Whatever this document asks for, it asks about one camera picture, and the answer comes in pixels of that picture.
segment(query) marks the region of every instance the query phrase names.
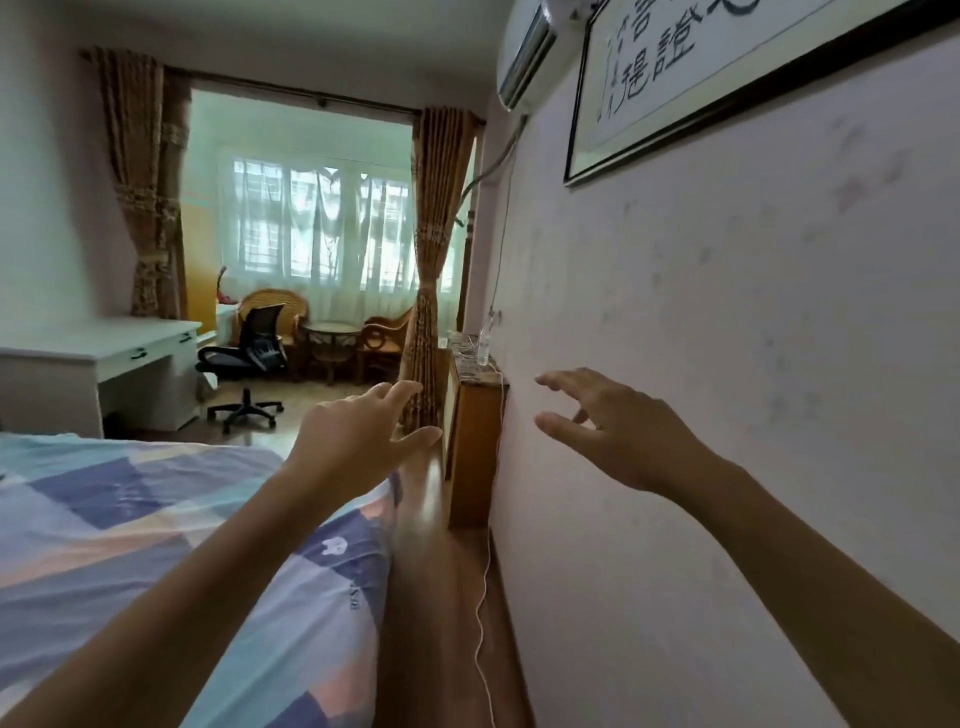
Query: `framed calligraphy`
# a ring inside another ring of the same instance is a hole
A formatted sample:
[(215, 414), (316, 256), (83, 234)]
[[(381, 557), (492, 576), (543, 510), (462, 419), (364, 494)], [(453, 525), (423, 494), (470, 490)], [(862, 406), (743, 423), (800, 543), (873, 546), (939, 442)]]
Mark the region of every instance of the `framed calligraphy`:
[(564, 182), (957, 18), (960, 0), (604, 0), (587, 28)]

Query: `white sheer curtain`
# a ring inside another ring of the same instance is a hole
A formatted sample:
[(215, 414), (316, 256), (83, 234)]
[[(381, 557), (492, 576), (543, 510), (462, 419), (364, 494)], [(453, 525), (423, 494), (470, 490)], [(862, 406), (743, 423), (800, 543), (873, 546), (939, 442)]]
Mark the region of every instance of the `white sheer curtain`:
[[(309, 301), (311, 320), (358, 325), (413, 305), (417, 221), (410, 170), (223, 152), (219, 178), (229, 295), (286, 288)], [(456, 328), (465, 239), (454, 226), (438, 291), (442, 334)]]

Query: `bed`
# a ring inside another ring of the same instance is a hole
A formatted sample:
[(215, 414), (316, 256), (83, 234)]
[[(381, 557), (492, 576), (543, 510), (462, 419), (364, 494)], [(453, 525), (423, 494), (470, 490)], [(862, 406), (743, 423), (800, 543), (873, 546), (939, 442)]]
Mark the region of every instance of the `bed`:
[[(0, 715), (279, 464), (260, 448), (0, 434)], [(372, 723), (397, 498), (384, 481), (286, 561), (184, 726)]]

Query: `forearm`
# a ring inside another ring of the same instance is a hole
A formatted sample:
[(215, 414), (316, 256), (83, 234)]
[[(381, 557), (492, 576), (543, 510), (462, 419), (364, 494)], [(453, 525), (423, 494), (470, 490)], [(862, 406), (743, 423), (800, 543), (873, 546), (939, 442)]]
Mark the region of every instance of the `forearm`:
[(3, 728), (177, 726), (280, 566), (340, 505), (281, 470), (33, 690)]
[(844, 718), (960, 725), (960, 645), (728, 465), (678, 502), (730, 554)]

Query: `black picture frame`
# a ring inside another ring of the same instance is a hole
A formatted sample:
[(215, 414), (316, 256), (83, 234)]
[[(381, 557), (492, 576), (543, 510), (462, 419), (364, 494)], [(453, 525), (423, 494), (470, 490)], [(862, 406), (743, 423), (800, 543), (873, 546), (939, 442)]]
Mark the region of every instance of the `black picture frame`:
[(916, 36), (960, 19), (960, 0), (905, 0), (892, 10), (828, 41), (803, 56), (741, 86), (717, 101), (697, 109), (679, 121), (640, 139), (576, 174), (570, 169), (574, 158), (580, 102), (584, 91), (587, 58), (596, 19), (610, 4), (603, 0), (587, 25), (577, 80), (577, 96), (570, 123), (566, 150), (564, 184), (574, 187), (589, 182), (625, 164), (654, 154), (682, 139), (700, 133), (749, 109), (819, 81), (831, 74), (889, 50)]

